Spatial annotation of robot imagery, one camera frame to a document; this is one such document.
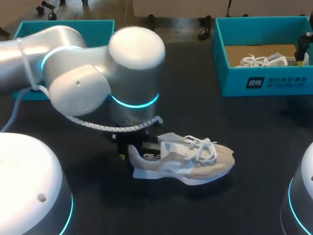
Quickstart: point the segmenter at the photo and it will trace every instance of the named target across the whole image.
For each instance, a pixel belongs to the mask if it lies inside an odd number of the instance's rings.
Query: sneaker
[[[187,185],[202,185],[226,175],[235,164],[233,151],[210,139],[167,133],[158,137],[160,159],[149,161],[128,146],[129,160],[137,179],[176,178]]]
[[[251,57],[245,57],[240,61],[237,67],[271,67],[271,66],[298,66],[295,57],[286,57],[280,53],[273,54],[269,57],[257,57],[249,54]],[[309,55],[305,53],[302,66],[309,65]]]

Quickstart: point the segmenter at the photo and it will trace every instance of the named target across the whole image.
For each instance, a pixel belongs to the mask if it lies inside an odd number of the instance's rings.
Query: shoe sole
[[[223,172],[221,174],[215,175],[214,177],[211,177],[209,179],[195,180],[195,179],[188,179],[186,177],[175,175],[172,173],[156,172],[156,171],[151,171],[151,170],[142,170],[142,169],[135,168],[133,177],[135,179],[145,179],[145,180],[157,180],[161,178],[175,178],[175,179],[182,181],[186,185],[195,186],[195,185],[203,185],[206,183],[210,183],[214,180],[217,180],[223,177],[224,175],[226,175],[229,171],[230,169],[227,172]]]

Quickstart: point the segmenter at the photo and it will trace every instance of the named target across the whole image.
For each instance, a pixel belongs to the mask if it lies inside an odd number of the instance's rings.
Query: logo on box
[[[264,82],[264,77],[250,77],[246,84],[246,89],[261,88]]]

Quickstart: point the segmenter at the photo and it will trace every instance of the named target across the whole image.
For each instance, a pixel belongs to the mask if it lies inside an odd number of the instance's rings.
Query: cardboard box
[[[293,56],[307,17],[217,18],[213,53],[223,96],[313,94],[313,66],[238,68],[244,57]],[[313,47],[309,63],[313,65]]]
[[[109,43],[114,33],[114,20],[101,21],[28,21],[22,22],[14,36],[23,38],[37,33],[46,28],[66,25],[76,29],[84,38],[88,47],[101,47]],[[17,98],[19,92],[14,93],[13,97]],[[42,92],[28,92],[24,95],[23,100],[47,100]]]

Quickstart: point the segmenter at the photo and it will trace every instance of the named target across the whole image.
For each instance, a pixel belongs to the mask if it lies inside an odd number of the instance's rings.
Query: white shoelace
[[[206,138],[204,140],[199,140],[193,136],[185,136],[184,141],[188,144],[189,148],[192,148],[195,145],[200,144],[200,147],[197,150],[196,154],[185,158],[185,160],[195,159],[195,161],[199,161],[201,163],[210,163],[210,162],[216,161],[217,151],[216,151],[214,144],[217,142],[211,142],[209,138]],[[200,158],[203,158],[202,154],[203,154],[205,147],[209,149],[210,155],[205,157],[203,160],[201,160]]]
[[[266,66],[267,63],[268,63],[267,57],[262,56],[255,58],[253,55],[251,55],[251,57],[245,57],[240,61],[241,67]]]

